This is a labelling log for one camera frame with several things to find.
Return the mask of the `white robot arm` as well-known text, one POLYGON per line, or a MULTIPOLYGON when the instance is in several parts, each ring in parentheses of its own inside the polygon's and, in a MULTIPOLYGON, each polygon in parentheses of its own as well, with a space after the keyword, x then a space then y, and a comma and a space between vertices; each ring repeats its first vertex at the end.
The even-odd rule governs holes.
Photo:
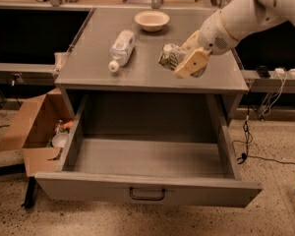
POLYGON ((232 0, 209 16, 181 46, 186 52, 174 74, 185 78, 204 69, 211 55, 236 47, 246 36, 284 22, 295 28, 295 0, 232 0))

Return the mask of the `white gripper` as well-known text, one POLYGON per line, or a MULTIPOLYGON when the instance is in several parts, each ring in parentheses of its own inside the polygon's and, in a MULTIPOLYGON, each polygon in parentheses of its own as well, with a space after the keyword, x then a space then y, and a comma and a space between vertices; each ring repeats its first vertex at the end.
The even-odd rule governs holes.
POLYGON ((199 31, 196 30, 182 44, 182 49, 194 50, 177 66, 174 75, 178 78, 186 78, 201 71, 207 65, 210 54, 222 55, 238 43, 239 40, 226 28, 222 11, 219 10, 207 18, 199 31))

